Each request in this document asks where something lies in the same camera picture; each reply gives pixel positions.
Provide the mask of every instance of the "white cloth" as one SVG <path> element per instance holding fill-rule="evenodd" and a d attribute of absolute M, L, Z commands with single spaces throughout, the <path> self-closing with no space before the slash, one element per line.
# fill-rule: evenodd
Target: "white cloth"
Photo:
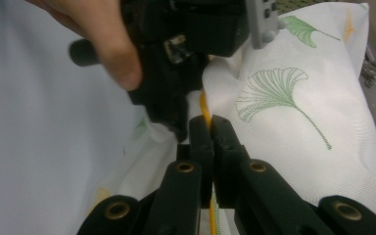
<path fill-rule="evenodd" d="M 206 68 L 209 108 L 308 202 L 342 195 L 376 212 L 376 130 L 358 84 L 368 6 L 324 3 L 280 19 L 288 27 L 264 49 L 246 43 Z"/>
<path fill-rule="evenodd" d="M 143 115 L 101 66 L 80 68 L 79 36 L 25 1 L 0 0 L 0 234 L 76 234 L 98 182 Z"/>

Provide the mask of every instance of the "ginkgo leaf print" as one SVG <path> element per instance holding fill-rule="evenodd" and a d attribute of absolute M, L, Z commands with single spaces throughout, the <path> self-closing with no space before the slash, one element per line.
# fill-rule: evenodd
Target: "ginkgo leaf print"
<path fill-rule="evenodd" d="M 320 31 L 310 25 L 309 23 L 306 23 L 302 21 L 301 19 L 295 17 L 295 16 L 289 16 L 281 19 L 283 23 L 285 23 L 286 28 L 295 36 L 299 38 L 300 41 L 302 41 L 304 44 L 306 44 L 309 47 L 316 48 L 316 44 L 313 42 L 311 36 L 314 31 L 318 31 L 320 33 L 323 33 L 327 36 L 330 36 L 336 40 L 341 41 L 341 39 L 334 37 L 328 33 L 325 33 L 323 31 Z"/>
<path fill-rule="evenodd" d="M 143 133 L 145 133 L 145 131 L 148 129 L 147 125 L 146 125 L 146 120 L 144 117 L 142 117 L 142 119 L 140 119 L 139 123 L 136 125 L 136 127 L 133 129 L 133 133 L 132 135 L 130 136 L 130 139 L 132 141 L 135 141 L 137 139 L 140 138 L 140 136 L 142 136 Z"/>
<path fill-rule="evenodd" d="M 256 72 L 249 77 L 240 97 L 236 100 L 240 119 L 250 122 L 253 116 L 262 110 L 277 106 L 290 107 L 299 111 L 319 133 L 327 149 L 332 149 L 332 145 L 315 122 L 296 105 L 293 99 L 296 83 L 305 79 L 308 79 L 307 74 L 296 68 Z"/>

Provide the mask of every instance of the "yellow fabric strip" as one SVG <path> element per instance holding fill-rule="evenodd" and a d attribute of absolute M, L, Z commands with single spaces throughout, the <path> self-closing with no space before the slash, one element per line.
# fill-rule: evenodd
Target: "yellow fabric strip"
<path fill-rule="evenodd" d="M 200 96 L 200 108 L 201 112 L 203 113 L 204 118 L 206 119 L 206 124 L 209 130 L 212 127 L 212 116 L 210 114 L 210 111 L 207 107 L 207 99 L 206 99 L 206 92 L 203 90 L 201 92 Z M 216 216 L 217 216 L 217 209 L 215 208 L 216 203 L 214 201 L 214 198 L 211 198 L 210 202 L 210 230 L 211 230 L 211 235 L 216 235 Z"/>

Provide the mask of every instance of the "black plastic part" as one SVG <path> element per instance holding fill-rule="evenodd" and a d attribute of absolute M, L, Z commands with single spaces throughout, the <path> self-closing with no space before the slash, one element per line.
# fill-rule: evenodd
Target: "black plastic part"
<path fill-rule="evenodd" d="M 128 212 L 121 218 L 109 218 L 108 210 L 115 213 L 116 204 L 128 205 Z M 139 213 L 139 203 L 129 197 L 113 196 L 110 197 L 94 208 L 87 216 L 78 230 L 78 235 L 132 235 L 133 227 L 136 223 Z"/>
<path fill-rule="evenodd" d="M 142 234 L 198 234 L 201 172 L 201 166 L 192 161 L 176 161 L 167 167 Z"/>
<path fill-rule="evenodd" d="M 233 209 L 239 193 L 237 175 L 240 162 L 249 159 L 240 144 L 231 122 L 213 116 L 211 138 L 214 144 L 214 186 L 218 205 L 222 209 Z"/>
<path fill-rule="evenodd" d="M 201 164 L 203 177 L 201 181 L 202 208 L 208 209 L 212 197 L 212 179 L 214 151 L 212 139 L 203 116 L 194 117 L 189 122 L 190 160 Z"/>
<path fill-rule="evenodd" d="M 249 35 L 244 5 L 230 5 L 213 11 L 200 9 L 186 14 L 187 49 L 230 57 Z"/>
<path fill-rule="evenodd" d="M 178 144 L 176 148 L 176 159 L 178 161 L 190 160 L 191 159 L 191 146 Z"/>
<path fill-rule="evenodd" d="M 71 60 L 78 66 L 86 67 L 99 64 L 96 51 L 90 41 L 81 39 L 70 46 Z"/>
<path fill-rule="evenodd" d="M 376 234 L 376 214 L 352 199 L 323 198 L 317 213 L 336 234 Z"/>
<path fill-rule="evenodd" d="M 188 103 L 186 94 L 202 87 L 202 72 L 208 58 L 192 55 L 181 65 L 171 64 L 162 45 L 139 48 L 144 78 L 139 88 L 130 91 L 135 105 L 144 105 L 150 121 L 159 122 L 175 133 L 179 142 L 187 137 Z"/>
<path fill-rule="evenodd" d="M 121 14 L 141 61 L 140 87 L 129 92 L 149 119 L 167 126 L 179 142 L 187 137 L 186 95 L 202 88 L 208 54 L 231 56 L 248 36 L 244 0 L 122 0 Z M 165 43 L 184 35 L 189 56 L 173 64 Z M 87 40 L 74 42 L 71 59 L 80 66 L 99 62 Z"/>
<path fill-rule="evenodd" d="M 142 234 L 142 230 L 145 227 L 146 220 L 148 219 L 148 215 L 151 211 L 151 207 L 155 201 L 156 195 L 157 190 L 155 190 L 153 193 L 149 194 L 139 202 L 139 214 L 136 223 L 133 226 L 132 235 Z"/>
<path fill-rule="evenodd" d="M 273 166 L 249 160 L 241 162 L 240 168 L 241 194 L 253 212 L 252 220 L 258 221 L 253 226 L 263 234 L 334 234 Z"/>
<path fill-rule="evenodd" d="M 234 222 L 240 235 L 264 234 L 259 222 L 256 220 L 252 209 L 244 198 L 237 201 Z"/>

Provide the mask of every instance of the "human hand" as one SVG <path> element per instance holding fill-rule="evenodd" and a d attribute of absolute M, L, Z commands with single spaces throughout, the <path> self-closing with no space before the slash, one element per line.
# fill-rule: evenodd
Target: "human hand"
<path fill-rule="evenodd" d="M 134 90 L 142 78 L 135 47 L 127 35 L 119 0 L 25 0 L 90 40 L 100 62 L 125 90 Z"/>

